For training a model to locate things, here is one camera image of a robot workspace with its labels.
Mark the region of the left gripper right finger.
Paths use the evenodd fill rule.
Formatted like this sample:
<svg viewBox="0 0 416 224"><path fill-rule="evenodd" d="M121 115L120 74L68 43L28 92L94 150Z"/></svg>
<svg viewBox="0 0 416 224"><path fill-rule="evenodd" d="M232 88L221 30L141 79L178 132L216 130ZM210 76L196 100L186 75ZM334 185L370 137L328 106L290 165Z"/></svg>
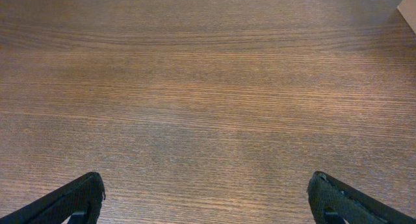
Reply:
<svg viewBox="0 0 416 224"><path fill-rule="evenodd" d="M311 213L318 224L415 224L415 218L322 171L314 172L307 194Z"/></svg>

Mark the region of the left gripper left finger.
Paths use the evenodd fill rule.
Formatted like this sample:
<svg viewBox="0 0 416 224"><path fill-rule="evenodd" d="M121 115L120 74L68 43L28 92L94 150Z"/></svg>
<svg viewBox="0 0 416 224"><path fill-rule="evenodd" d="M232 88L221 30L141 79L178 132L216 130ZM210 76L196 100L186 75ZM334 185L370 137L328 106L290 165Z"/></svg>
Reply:
<svg viewBox="0 0 416 224"><path fill-rule="evenodd" d="M1 218L1 223L96 224L105 187L98 172L88 172L23 208Z"/></svg>

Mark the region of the cardboard box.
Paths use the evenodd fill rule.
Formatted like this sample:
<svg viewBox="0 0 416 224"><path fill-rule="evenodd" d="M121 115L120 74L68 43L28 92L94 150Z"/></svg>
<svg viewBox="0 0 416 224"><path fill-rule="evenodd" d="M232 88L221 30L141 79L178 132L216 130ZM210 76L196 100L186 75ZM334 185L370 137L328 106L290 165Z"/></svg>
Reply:
<svg viewBox="0 0 416 224"><path fill-rule="evenodd" d="M416 33L416 0L402 0L397 9L412 31Z"/></svg>

